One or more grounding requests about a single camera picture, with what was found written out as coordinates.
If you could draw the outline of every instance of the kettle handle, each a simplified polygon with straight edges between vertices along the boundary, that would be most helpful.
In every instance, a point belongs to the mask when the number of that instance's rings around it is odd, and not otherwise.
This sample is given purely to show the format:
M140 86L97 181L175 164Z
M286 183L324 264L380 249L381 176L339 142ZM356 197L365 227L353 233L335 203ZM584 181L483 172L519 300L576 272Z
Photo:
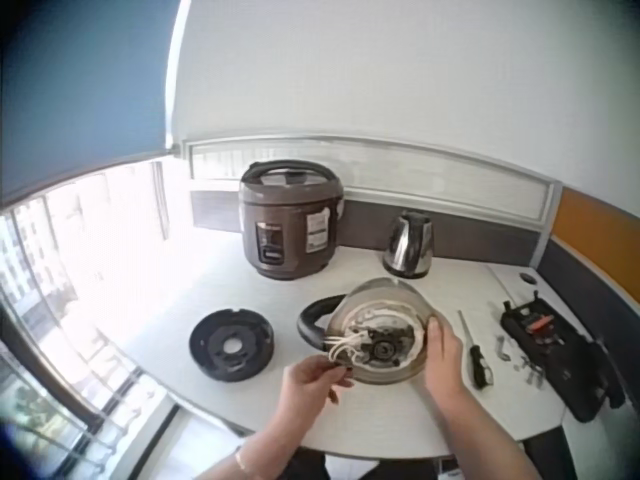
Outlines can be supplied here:
M338 177L331 169L314 162L308 162L306 160L272 160L269 162L255 162L249 165L249 169L244 172L241 182L249 180L257 180L262 175L271 172L272 170L282 170L288 168L290 170L302 170L315 172L322 175L327 180L337 180Z
M335 295L333 297L322 298L306 307L298 317L298 332L300 336L313 348L325 351L323 328L316 325L317 321L324 315L333 313L338 305L344 300L346 295Z

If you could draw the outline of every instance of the kettle base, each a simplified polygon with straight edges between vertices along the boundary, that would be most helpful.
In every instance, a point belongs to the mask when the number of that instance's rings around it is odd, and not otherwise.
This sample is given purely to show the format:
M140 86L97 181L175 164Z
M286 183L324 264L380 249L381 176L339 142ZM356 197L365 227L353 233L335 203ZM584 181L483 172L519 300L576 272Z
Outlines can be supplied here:
M425 270L424 272L419 272L419 273L403 272L401 270L396 270L392 266L388 265L387 262L382 262L382 266L391 275L394 275L394 276L400 277L400 278L405 278L407 280L416 280L418 278L423 278L423 277L427 276L427 273L429 273L429 269Z

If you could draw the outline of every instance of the bracelet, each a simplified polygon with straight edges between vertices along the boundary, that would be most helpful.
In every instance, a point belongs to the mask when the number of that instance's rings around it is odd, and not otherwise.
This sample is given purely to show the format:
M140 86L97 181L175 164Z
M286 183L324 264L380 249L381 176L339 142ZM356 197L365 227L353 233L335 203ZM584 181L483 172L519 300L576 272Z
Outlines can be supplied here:
M262 480L262 477L260 475L254 474L244 464L244 462L242 461L242 458L240 458L240 449L239 448L238 448L238 450L236 450L236 454L234 455L234 458L236 459L236 463L240 467L240 470L242 470L242 473L244 473L247 476L247 478L254 478L255 480Z

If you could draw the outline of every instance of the white desk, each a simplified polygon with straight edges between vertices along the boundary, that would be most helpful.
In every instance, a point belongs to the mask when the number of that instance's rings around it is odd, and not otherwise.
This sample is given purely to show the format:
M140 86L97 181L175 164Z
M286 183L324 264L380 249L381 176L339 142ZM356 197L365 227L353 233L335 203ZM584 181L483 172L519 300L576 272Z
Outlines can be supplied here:
M269 280L247 263L239 234L196 230L186 247L173 249L150 271L123 279L109 296L94 300L98 327L126 355L169 390L197 408L250 430L263 428L280 389L282 369L317 353L296 330L296 318L309 303L347 293L371 278L387 276L379 254L340 247L322 272L291 282ZM563 315L582 328L569 309L529 268L436 258L429 275L409 283L449 318L464 339L457 310L465 314L476 343L494 371L495 385L472 391L516 439L523 440L561 425L565 405L545 382L526 383L517 347L510 363L495 354L502 302L532 298L532 288L518 277L526 271L536 287ZM119 299L121 291L135 291ZM207 314L223 308L247 308L264 315L275 331L269 366L244 382L225 384L205 376L191 359L188 339ZM463 372L470 385L468 372ZM368 458L435 457L450 453L424 392L422 375L395 385L357 384L328 406L303 445L337 455Z

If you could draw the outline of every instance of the tool case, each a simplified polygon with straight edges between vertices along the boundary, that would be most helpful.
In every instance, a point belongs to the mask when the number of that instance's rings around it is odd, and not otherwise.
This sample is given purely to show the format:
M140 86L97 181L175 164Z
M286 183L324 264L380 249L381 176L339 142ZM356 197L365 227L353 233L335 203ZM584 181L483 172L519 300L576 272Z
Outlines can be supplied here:
M504 302L500 324L544 374L575 418L593 420L605 398L611 408L625 401L618 377L600 345L587 341L534 292L532 302Z

